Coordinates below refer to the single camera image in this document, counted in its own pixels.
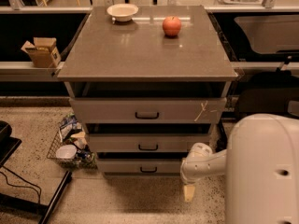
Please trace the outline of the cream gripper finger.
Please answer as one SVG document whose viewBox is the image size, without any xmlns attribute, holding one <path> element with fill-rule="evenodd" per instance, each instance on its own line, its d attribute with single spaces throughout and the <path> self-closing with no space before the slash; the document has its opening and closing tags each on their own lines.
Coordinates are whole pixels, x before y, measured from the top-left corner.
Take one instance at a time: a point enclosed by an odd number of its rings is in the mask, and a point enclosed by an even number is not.
<svg viewBox="0 0 299 224">
<path fill-rule="evenodd" d="M 184 194 L 184 201 L 185 202 L 191 202 L 192 198 L 195 193 L 195 185 L 184 185 L 183 186 L 183 194 Z"/>
</svg>

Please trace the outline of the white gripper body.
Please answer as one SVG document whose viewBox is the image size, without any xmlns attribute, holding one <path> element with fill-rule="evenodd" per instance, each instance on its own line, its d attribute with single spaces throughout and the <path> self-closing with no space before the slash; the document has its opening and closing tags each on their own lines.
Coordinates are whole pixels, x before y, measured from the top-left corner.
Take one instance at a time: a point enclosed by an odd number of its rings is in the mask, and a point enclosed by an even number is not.
<svg viewBox="0 0 299 224">
<path fill-rule="evenodd" d="M 195 143 L 180 166 L 180 176 L 184 184 L 194 184 L 207 172 L 212 158 L 212 149 L 204 143 Z"/>
</svg>

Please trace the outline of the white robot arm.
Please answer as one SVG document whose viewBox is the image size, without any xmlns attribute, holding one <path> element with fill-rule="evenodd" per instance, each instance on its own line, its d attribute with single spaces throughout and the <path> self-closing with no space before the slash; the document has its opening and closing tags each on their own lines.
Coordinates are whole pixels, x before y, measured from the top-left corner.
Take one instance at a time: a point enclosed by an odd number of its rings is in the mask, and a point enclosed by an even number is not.
<svg viewBox="0 0 299 224">
<path fill-rule="evenodd" d="M 223 151 L 194 144 L 180 167 L 185 199 L 212 175 L 225 176 L 225 224 L 299 224 L 299 120 L 255 114 Z"/>
</svg>

